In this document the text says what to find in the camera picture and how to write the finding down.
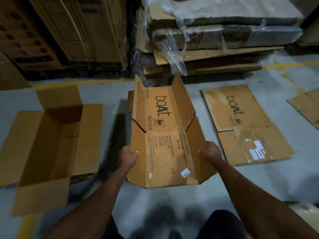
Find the gray concrete floor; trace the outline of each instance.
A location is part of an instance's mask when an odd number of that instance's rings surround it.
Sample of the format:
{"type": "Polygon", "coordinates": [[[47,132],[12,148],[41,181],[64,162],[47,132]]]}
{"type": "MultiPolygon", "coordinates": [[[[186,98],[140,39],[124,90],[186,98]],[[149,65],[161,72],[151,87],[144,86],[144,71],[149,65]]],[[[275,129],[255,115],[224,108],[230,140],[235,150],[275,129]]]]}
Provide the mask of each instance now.
{"type": "MultiPolygon", "coordinates": [[[[319,60],[319,55],[290,57],[277,52],[266,64],[312,60],[319,60]]],[[[318,203],[319,131],[286,100],[300,92],[319,87],[319,65],[288,66],[264,69],[246,79],[238,79],[240,76],[236,74],[198,77],[200,83],[185,86],[193,101],[206,139],[218,143],[200,89],[248,84],[261,107],[283,133],[295,154],[290,160],[245,165],[236,169],[282,201],[318,203]]],[[[101,163],[107,159],[112,166],[112,161],[114,157],[116,158],[117,146],[125,143],[125,134],[130,130],[129,126],[124,125],[129,124],[130,120],[125,114],[127,92],[133,87],[132,81],[79,86],[83,103],[104,104],[101,163]]],[[[22,110],[42,110],[33,89],[0,92],[0,146],[17,112],[22,110]]],[[[100,184],[101,182],[91,180],[72,185],[71,197],[76,198],[76,195],[85,192],[85,198],[100,184]]],[[[15,193],[15,189],[0,189],[0,238],[15,238],[21,227],[23,218],[10,218],[15,193]]],[[[65,208],[45,213],[38,225],[37,237],[41,237],[60,217],[78,203],[70,203],[65,208]]],[[[145,229],[147,238],[167,238],[172,228],[177,229],[183,238],[195,238],[205,220],[217,209],[227,209],[236,214],[218,174],[202,185],[158,189],[143,189],[125,181],[118,195],[113,216],[119,232],[125,238],[131,238],[138,229],[145,229]]]]}

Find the forearm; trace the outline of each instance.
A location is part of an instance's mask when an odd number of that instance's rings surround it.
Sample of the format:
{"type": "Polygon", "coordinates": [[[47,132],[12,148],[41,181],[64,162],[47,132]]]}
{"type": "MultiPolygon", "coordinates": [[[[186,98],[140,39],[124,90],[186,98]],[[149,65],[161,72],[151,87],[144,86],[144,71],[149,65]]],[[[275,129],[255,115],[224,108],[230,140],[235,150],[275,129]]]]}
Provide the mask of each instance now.
{"type": "Polygon", "coordinates": [[[125,169],[118,168],[92,195],[63,217],[45,238],[100,239],[126,174],[125,169]]]}
{"type": "Polygon", "coordinates": [[[254,238],[318,238],[318,234],[285,203],[253,184],[235,168],[214,163],[233,205],[254,238]]]}

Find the dark pants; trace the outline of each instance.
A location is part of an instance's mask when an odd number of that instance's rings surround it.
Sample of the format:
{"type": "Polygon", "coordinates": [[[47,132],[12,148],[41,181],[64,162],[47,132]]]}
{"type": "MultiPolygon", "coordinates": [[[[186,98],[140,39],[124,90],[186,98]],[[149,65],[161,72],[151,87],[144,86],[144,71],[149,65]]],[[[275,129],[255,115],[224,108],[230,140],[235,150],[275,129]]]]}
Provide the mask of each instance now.
{"type": "MultiPolygon", "coordinates": [[[[117,230],[111,216],[101,239],[124,239],[117,230]]],[[[245,239],[244,227],[233,213],[227,210],[217,210],[208,218],[196,239],[245,239]]]]}

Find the white sticker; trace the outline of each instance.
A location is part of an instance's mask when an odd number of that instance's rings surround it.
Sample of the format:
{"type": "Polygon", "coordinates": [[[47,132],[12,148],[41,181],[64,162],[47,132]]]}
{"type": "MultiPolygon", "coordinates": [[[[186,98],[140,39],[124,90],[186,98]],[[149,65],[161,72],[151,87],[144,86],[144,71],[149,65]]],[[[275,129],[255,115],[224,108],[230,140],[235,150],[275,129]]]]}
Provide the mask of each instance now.
{"type": "Polygon", "coordinates": [[[255,151],[260,159],[265,158],[265,156],[263,155],[260,149],[256,148],[255,151]]]}
{"type": "Polygon", "coordinates": [[[184,169],[183,172],[181,172],[181,175],[185,178],[190,174],[190,171],[188,169],[184,169]]]}
{"type": "Polygon", "coordinates": [[[259,140],[257,141],[254,141],[255,145],[256,145],[256,148],[262,150],[264,149],[263,145],[261,144],[261,142],[259,140]]]}
{"type": "Polygon", "coordinates": [[[250,152],[250,154],[251,154],[251,156],[253,157],[254,160],[258,160],[259,159],[254,149],[250,149],[249,152],[250,152]]]}

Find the person's left arm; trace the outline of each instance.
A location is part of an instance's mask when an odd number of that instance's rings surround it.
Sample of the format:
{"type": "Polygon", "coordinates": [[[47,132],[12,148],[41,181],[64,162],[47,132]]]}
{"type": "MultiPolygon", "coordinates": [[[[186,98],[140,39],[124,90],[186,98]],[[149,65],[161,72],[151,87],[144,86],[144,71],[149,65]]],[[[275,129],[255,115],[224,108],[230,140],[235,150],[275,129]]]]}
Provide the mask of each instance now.
{"type": "Polygon", "coordinates": [[[130,146],[124,146],[120,150],[118,169],[77,208],[58,221],[44,239],[100,239],[111,217],[122,183],[137,156],[138,152],[131,153],[130,146]]]}

